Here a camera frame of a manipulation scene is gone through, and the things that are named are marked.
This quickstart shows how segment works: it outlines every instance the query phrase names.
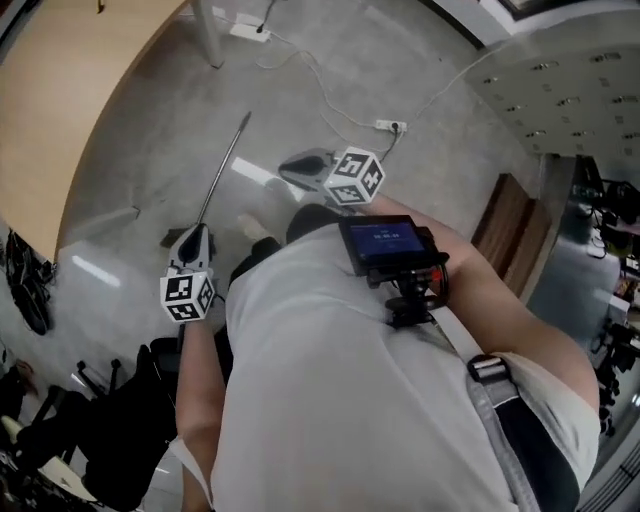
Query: power outlet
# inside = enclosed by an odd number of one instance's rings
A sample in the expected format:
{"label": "power outlet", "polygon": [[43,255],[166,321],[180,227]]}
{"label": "power outlet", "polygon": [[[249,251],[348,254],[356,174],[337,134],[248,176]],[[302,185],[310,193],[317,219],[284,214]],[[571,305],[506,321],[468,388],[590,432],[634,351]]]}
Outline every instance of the power outlet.
{"label": "power outlet", "polygon": [[404,133],[407,131],[407,123],[403,123],[401,121],[389,121],[387,119],[378,119],[376,121],[376,129],[378,130],[386,130],[390,132],[395,132],[393,125],[398,125],[398,133]]}

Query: black bag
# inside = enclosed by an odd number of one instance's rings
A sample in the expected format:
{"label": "black bag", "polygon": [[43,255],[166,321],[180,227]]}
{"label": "black bag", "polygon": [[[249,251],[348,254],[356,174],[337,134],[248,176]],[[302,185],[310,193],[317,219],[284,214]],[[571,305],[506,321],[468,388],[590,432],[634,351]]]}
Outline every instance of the black bag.
{"label": "black bag", "polygon": [[6,265],[13,302],[33,332],[44,335],[51,329],[49,292],[45,285],[53,275],[53,267],[41,264],[29,244],[14,231],[9,232],[7,239]]}

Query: concrete floor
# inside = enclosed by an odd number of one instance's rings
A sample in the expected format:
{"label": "concrete floor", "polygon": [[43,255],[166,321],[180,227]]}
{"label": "concrete floor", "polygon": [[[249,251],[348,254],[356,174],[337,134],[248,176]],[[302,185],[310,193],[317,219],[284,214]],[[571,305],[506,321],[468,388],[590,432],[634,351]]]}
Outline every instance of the concrete floor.
{"label": "concrete floor", "polygon": [[[258,17],[266,7],[258,0],[234,3],[237,10]],[[234,16],[222,1],[219,5]],[[478,57],[417,0],[280,1],[268,26],[313,53],[331,101],[362,123],[411,121],[421,105]],[[216,70],[200,53],[192,18],[178,18],[136,68],[99,127],[79,176],[74,218],[130,204],[141,214],[124,229],[61,251],[51,290],[55,329],[45,337],[32,334],[6,284],[0,283],[0,336],[17,357],[33,365],[43,385],[70,387],[69,376],[80,359],[105,375],[113,357],[132,367],[140,344],[176,332],[160,307],[159,277],[167,251],[158,242],[168,228],[195,220],[248,110],[253,117],[234,156],[268,172],[297,152],[312,147],[341,151],[348,145],[321,113],[355,145],[384,149],[391,143],[391,134],[359,127],[330,111],[300,56],[272,71],[256,65],[282,63],[294,51],[290,45],[231,36],[222,42],[226,62]],[[513,173],[532,196],[539,187],[537,159],[524,152],[462,80],[411,124],[385,170],[384,193],[468,238],[499,173]],[[214,265],[223,295],[231,270],[250,246],[237,229],[237,217],[252,213],[281,235],[296,208],[277,182],[265,186],[255,176],[227,169],[205,217],[216,236]],[[216,310],[214,320],[220,323],[223,315]],[[169,473],[158,472],[141,507],[145,512],[177,509],[181,484],[174,462],[163,462]]]}

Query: metal rod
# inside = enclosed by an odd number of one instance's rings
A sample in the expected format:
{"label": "metal rod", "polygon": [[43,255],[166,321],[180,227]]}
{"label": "metal rod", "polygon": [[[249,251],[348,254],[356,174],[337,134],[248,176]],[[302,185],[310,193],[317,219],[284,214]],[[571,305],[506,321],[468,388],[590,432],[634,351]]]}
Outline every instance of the metal rod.
{"label": "metal rod", "polygon": [[231,152],[233,151],[233,148],[238,142],[238,139],[240,138],[240,134],[247,126],[247,123],[249,122],[250,117],[251,117],[251,111],[247,112],[247,115],[244,116],[244,119],[242,119],[242,122],[240,123],[240,127],[238,128],[238,131],[236,132],[235,137],[231,141],[231,145],[229,146],[229,149],[227,149],[227,153],[224,155],[224,158],[222,159],[222,163],[220,164],[220,167],[218,167],[218,172],[216,173],[216,177],[213,179],[213,183],[211,184],[211,188],[209,189],[207,198],[204,200],[204,204],[202,205],[202,209],[200,210],[200,215],[198,215],[198,220],[196,221],[196,224],[200,224],[202,222],[202,219],[204,218],[204,212],[207,211],[207,206],[209,206],[209,201],[211,201],[211,196],[213,195],[213,191],[215,190],[216,185],[218,184],[218,180],[222,175],[224,166],[227,165],[227,160],[229,160],[229,157],[231,156]]}

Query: strap buckle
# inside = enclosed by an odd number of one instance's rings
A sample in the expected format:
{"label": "strap buckle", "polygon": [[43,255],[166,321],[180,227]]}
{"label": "strap buckle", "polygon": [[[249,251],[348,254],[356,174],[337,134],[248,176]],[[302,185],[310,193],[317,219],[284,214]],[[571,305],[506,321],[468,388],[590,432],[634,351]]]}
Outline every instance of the strap buckle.
{"label": "strap buckle", "polygon": [[467,363],[471,377],[482,385],[501,380],[511,380],[511,373],[506,363],[499,357],[479,354]]}

